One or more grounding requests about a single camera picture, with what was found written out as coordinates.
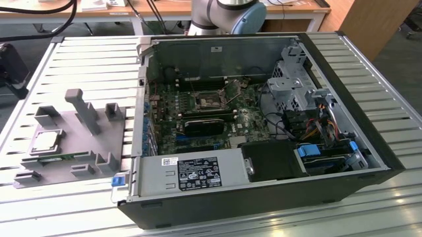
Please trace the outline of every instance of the green circuit board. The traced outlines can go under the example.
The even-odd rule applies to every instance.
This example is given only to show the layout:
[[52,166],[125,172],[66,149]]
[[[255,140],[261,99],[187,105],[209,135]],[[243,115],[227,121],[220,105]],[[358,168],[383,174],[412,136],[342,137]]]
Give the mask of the green circuit board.
[[[245,78],[228,79],[223,89],[213,91],[196,91],[193,87],[189,91],[180,91],[175,85],[152,84],[149,103],[159,155],[229,149],[229,138],[235,137],[244,141],[268,140],[269,131],[256,106],[260,87],[261,84],[248,84]],[[224,123],[223,133],[187,137],[183,133],[187,119],[180,115],[213,110],[219,106],[229,110],[233,117]]]

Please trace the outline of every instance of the motherboard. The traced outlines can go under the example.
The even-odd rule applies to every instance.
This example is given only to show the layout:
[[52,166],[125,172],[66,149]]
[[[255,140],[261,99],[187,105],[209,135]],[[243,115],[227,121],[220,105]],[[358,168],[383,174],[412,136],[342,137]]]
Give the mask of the motherboard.
[[237,148],[269,139],[257,107],[261,83],[247,77],[149,83],[157,154]]

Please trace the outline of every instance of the white box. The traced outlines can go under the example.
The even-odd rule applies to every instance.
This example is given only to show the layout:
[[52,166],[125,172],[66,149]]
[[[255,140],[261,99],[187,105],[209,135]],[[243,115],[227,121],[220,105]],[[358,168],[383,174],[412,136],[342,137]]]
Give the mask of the white box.
[[125,6],[127,0],[106,0],[109,6]]
[[105,0],[80,0],[81,11],[101,11],[106,10],[106,1]]

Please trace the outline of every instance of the power supply label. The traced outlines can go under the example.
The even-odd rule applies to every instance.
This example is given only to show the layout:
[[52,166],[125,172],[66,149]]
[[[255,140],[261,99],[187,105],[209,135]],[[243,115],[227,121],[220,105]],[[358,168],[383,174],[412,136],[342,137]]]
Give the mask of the power supply label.
[[177,170],[181,191],[221,186],[216,157],[179,160]]

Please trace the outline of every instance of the slotted metal surface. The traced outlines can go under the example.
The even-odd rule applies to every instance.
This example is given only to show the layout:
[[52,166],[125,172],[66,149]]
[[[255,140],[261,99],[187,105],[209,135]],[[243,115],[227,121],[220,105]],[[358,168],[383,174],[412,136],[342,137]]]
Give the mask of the slotted metal surface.
[[[407,170],[336,203],[159,231],[140,230],[109,201],[109,179],[16,190],[10,185],[28,149],[40,105],[58,110],[69,88],[94,107],[125,106],[123,156],[131,153],[137,65],[136,37],[65,38],[52,44],[33,89],[0,151],[1,236],[420,236],[422,131],[415,112],[336,34],[308,34]],[[124,159],[123,169],[129,165]]]

